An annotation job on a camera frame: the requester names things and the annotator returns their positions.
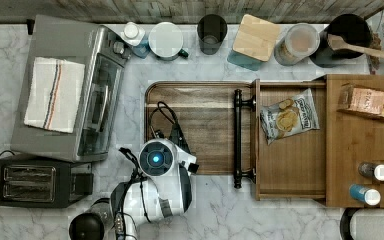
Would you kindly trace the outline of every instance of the white robot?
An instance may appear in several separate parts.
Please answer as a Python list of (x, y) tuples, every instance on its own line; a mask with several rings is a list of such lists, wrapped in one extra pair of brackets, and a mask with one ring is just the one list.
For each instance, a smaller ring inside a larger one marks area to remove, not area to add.
[(77, 216), (70, 225), (71, 239), (101, 240), (114, 227), (117, 240), (137, 240), (139, 225), (186, 212), (192, 201), (189, 177), (198, 165), (196, 157), (183, 149), (157, 138), (145, 143), (137, 160), (130, 150), (121, 148), (135, 164), (131, 180), (120, 183), (109, 201), (98, 201)]
[(197, 170), (195, 163), (196, 157), (169, 140), (147, 142), (139, 167), (150, 181), (136, 178), (120, 183), (111, 194), (117, 240), (137, 239), (137, 226), (186, 212), (192, 201), (189, 176)]

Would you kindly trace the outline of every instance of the snack bag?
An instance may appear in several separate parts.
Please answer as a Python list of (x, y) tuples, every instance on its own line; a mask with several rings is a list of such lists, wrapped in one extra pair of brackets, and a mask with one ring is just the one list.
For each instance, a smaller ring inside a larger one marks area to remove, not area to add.
[(261, 108), (261, 123), (268, 144), (311, 129), (320, 129), (311, 89)]

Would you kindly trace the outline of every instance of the drawer handle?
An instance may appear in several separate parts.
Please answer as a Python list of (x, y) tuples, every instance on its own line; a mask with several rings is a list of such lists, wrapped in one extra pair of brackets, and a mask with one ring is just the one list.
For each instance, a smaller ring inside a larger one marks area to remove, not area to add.
[(252, 96), (249, 100), (242, 100), (242, 90), (235, 90), (235, 100), (233, 104), (235, 108), (235, 131), (234, 131), (234, 161), (235, 166), (233, 170), (233, 178), (235, 181), (235, 188), (239, 189), (242, 187), (242, 178), (249, 178), (253, 183), (256, 181), (255, 169), (249, 169), (242, 171), (242, 149), (241, 149), (241, 125), (242, 125), (242, 107), (250, 107), (252, 111), (255, 111), (256, 99)]

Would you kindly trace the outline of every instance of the striped towel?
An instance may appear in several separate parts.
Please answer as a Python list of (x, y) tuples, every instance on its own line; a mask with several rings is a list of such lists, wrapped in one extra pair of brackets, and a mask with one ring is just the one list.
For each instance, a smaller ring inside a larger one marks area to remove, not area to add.
[(35, 58), (24, 124), (72, 133), (84, 70), (84, 64), (54, 58)]

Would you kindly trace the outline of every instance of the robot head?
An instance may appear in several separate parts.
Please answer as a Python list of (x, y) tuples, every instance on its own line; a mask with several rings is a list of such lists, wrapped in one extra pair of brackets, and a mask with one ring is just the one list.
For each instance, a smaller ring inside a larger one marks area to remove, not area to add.
[(173, 146), (168, 141), (147, 143), (139, 156), (142, 171), (148, 176), (161, 176), (169, 172), (173, 166)]

